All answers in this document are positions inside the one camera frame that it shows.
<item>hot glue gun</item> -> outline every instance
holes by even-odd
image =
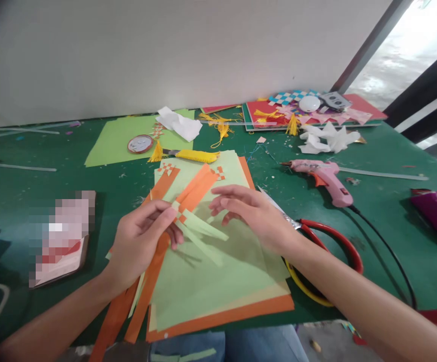
[[[337,163],[297,159],[281,164],[290,167],[295,172],[306,172],[314,176],[315,186],[325,186],[332,196],[334,206],[342,208],[353,204],[353,197],[336,176],[339,172]]]

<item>floor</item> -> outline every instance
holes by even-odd
[[[437,0],[425,9],[415,1],[391,31],[378,51],[351,84],[347,93],[357,93],[384,110],[437,60]],[[437,100],[396,127],[404,131],[437,108]],[[420,142],[425,149],[437,143],[437,134]]]
[[[298,336],[309,358],[309,362],[376,362],[382,361],[368,346],[359,346],[353,342],[353,336],[344,329],[339,321],[308,323],[300,325]],[[318,352],[312,347],[315,341],[320,347]],[[146,362],[148,345],[138,341],[135,345],[116,343],[106,352],[104,362]],[[78,355],[75,348],[70,348],[57,362],[85,362],[88,354]]]

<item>green tabletop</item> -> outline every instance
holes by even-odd
[[[225,118],[236,118],[238,110],[222,111]],[[0,340],[26,322],[44,312],[72,291],[96,276],[107,264],[104,258],[111,247],[119,219],[136,206],[136,200],[146,197],[153,187],[153,170],[157,163],[146,159],[86,168],[84,161],[110,119],[85,121],[80,127],[56,128],[60,135],[23,133],[0,138],[0,161],[24,166],[54,167],[57,172],[40,172],[0,168],[0,283],[11,289],[9,301],[0,317]],[[425,223],[408,198],[411,188],[437,191],[437,161],[409,142],[388,125],[361,128],[367,144],[352,144],[337,155],[301,154],[297,148],[304,141],[283,131],[248,134],[244,127],[225,138],[217,150],[234,149],[239,156],[249,158],[253,181],[293,218],[319,221],[336,228],[349,238],[364,262],[364,275],[388,292],[409,300],[406,284],[390,253],[378,236],[357,215],[332,206],[324,188],[314,187],[314,179],[292,174],[278,162],[296,158],[332,160],[340,166],[364,170],[423,173],[429,181],[413,181],[341,172],[338,177],[362,180],[358,186],[345,184],[354,197],[354,205],[369,218],[389,242],[401,260],[416,292],[418,307],[437,309],[437,232]],[[256,150],[260,136],[267,138],[265,147]],[[194,149],[211,151],[210,145],[219,139],[213,127],[204,125],[195,140]],[[413,165],[415,168],[404,168]],[[30,290],[29,267],[32,263],[29,245],[35,243],[38,215],[49,215],[55,199],[72,197],[75,190],[96,190],[96,226],[91,234],[84,268],[76,274]],[[332,238],[317,232],[329,250],[347,261],[346,254]],[[247,328],[286,323],[310,322],[341,317],[335,308],[322,307],[306,297],[289,279],[295,310],[262,316],[215,328]],[[82,333],[75,344],[92,344],[104,319],[105,311]]]

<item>yellow tassel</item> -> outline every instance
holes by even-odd
[[[215,124],[215,125],[210,125],[210,126],[215,126],[215,128],[218,130],[218,132],[220,132],[220,141],[218,141],[217,143],[214,143],[210,146],[210,148],[217,148],[218,146],[220,146],[220,144],[222,143],[222,139],[223,137],[228,137],[228,132],[233,132],[230,129],[230,126],[224,122],[220,123],[220,124]]]
[[[156,141],[156,147],[154,148],[153,154],[149,158],[148,162],[160,162],[163,158],[168,157],[168,155],[163,154],[163,149],[158,140]]]
[[[291,136],[297,136],[299,134],[297,123],[298,123],[297,118],[295,117],[295,114],[292,113],[292,116],[290,117],[290,122],[287,126],[287,131],[285,131],[285,133]]]
[[[228,125],[228,122],[231,122],[231,121],[241,121],[239,119],[223,118],[220,115],[217,115],[216,113],[214,114],[214,117],[211,117],[211,116],[206,115],[204,113],[200,113],[200,117],[202,119],[208,121],[208,122],[213,122],[213,123],[209,123],[208,125],[210,127],[215,127],[218,130],[218,132],[220,132],[220,141],[218,141],[217,143],[212,144],[210,146],[210,148],[217,148],[218,146],[220,146],[220,144],[222,143],[222,139],[224,137],[228,137],[228,132],[233,132],[230,129],[230,126]]]
[[[284,116],[282,113],[277,114],[278,111],[279,110],[276,110],[273,113],[264,113],[261,110],[255,110],[255,112],[253,114],[256,115],[256,116],[264,117],[265,119],[267,119],[269,117],[277,119],[277,118],[280,118],[280,117]]]

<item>white paper scrap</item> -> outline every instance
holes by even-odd
[[[188,142],[193,141],[200,133],[200,129],[202,128],[200,121],[183,117],[168,107],[161,108],[158,113],[159,116],[156,117],[158,122],[167,129],[175,131]]]
[[[346,149],[347,145],[357,141],[361,137],[357,131],[347,133],[345,127],[337,131],[331,122],[327,122],[323,129],[307,124],[301,128],[306,131],[299,136],[301,139],[306,140],[304,146],[299,146],[302,153],[338,153]],[[320,141],[321,138],[325,139],[327,144],[322,143]]]

